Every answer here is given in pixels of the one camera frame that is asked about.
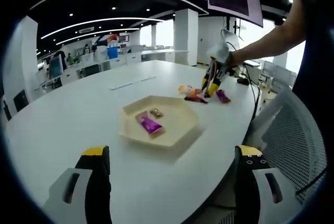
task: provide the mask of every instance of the small snack package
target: small snack package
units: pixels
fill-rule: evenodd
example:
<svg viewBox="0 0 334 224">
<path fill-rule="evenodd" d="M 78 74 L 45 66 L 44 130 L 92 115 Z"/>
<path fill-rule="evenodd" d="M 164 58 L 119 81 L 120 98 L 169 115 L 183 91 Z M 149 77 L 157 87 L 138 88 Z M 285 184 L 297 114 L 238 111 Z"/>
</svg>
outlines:
<svg viewBox="0 0 334 224">
<path fill-rule="evenodd" d="M 201 98 L 200 96 L 197 96 L 197 95 L 187 95 L 184 99 L 188 100 L 188 101 L 201 102 L 201 103 L 204 103 L 204 104 L 208 103 L 206 100 L 204 100 L 203 98 Z"/>
<path fill-rule="evenodd" d="M 150 110 L 150 113 L 154 115 L 155 118 L 161 118 L 163 117 L 163 113 L 160 112 L 157 108 L 153 108 Z"/>
<path fill-rule="evenodd" d="M 178 91 L 182 94 L 185 95 L 198 95 L 200 93 L 202 93 L 202 90 L 198 89 L 198 88 L 193 88 L 192 86 L 180 86 L 178 88 Z"/>
<path fill-rule="evenodd" d="M 148 118 L 148 113 L 145 111 L 136 115 L 137 122 L 147 131 L 148 134 L 156 133 L 162 130 L 162 125 Z"/>
<path fill-rule="evenodd" d="M 216 92 L 216 94 L 222 103 L 227 104 L 231 102 L 231 100 L 226 96 L 224 90 L 220 89 Z"/>
</svg>

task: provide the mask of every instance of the window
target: window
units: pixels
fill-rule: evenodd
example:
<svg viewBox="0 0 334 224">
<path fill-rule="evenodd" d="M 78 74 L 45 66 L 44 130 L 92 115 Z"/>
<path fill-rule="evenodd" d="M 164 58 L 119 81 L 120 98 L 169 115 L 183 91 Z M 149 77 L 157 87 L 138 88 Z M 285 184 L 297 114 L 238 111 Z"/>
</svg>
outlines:
<svg viewBox="0 0 334 224">
<path fill-rule="evenodd" d="M 305 41 L 288 50 L 287 70 L 298 74 L 303 60 Z"/>
<path fill-rule="evenodd" d="M 139 42 L 141 45 L 152 46 L 152 26 L 145 26 L 140 29 Z"/>
<path fill-rule="evenodd" d="M 157 23 L 156 44 L 164 46 L 174 45 L 174 20 Z"/>
<path fill-rule="evenodd" d="M 253 42 L 261 39 L 264 35 L 269 33 L 272 29 L 275 28 L 275 23 L 271 20 L 264 19 L 263 20 L 263 28 L 250 23 L 245 20 L 241 20 L 240 26 L 240 37 L 243 39 L 240 40 L 240 48 L 244 48 L 245 46 L 252 44 Z M 273 57 L 262 58 L 265 61 L 273 61 Z"/>
</svg>

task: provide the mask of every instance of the hexagonal tray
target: hexagonal tray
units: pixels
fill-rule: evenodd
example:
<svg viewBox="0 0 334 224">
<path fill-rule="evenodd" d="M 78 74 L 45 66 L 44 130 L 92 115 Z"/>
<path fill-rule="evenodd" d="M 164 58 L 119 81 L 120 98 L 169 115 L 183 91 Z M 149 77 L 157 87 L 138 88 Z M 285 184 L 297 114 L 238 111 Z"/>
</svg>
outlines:
<svg viewBox="0 0 334 224">
<path fill-rule="evenodd" d="M 163 117 L 156 119 L 149 111 L 157 108 Z M 164 130 L 158 135 L 149 135 L 136 121 L 135 116 L 148 111 L 150 119 L 158 122 Z M 197 126 L 197 114 L 183 99 L 148 96 L 122 108 L 120 135 L 131 140 L 161 147 L 173 147 L 188 132 Z"/>
</svg>

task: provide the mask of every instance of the person's hand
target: person's hand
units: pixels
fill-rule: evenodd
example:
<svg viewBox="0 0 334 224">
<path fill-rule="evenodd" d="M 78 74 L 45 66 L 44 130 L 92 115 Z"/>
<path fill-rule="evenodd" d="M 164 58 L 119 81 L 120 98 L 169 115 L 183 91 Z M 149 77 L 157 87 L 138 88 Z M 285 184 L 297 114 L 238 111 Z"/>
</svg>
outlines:
<svg viewBox="0 0 334 224">
<path fill-rule="evenodd" d="M 231 52 L 231 61 L 229 66 L 239 66 L 245 61 L 244 57 L 238 51 Z"/>
</svg>

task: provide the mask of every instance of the blue container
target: blue container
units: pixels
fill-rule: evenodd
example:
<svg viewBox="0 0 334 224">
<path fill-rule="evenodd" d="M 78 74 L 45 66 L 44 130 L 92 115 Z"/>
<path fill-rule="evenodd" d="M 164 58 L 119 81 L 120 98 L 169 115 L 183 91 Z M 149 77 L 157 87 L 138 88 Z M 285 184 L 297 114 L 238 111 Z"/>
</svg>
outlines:
<svg viewBox="0 0 334 224">
<path fill-rule="evenodd" d="M 108 58 L 117 58 L 118 57 L 118 51 L 117 51 L 118 47 L 112 47 L 112 48 L 108 48 Z"/>
</svg>

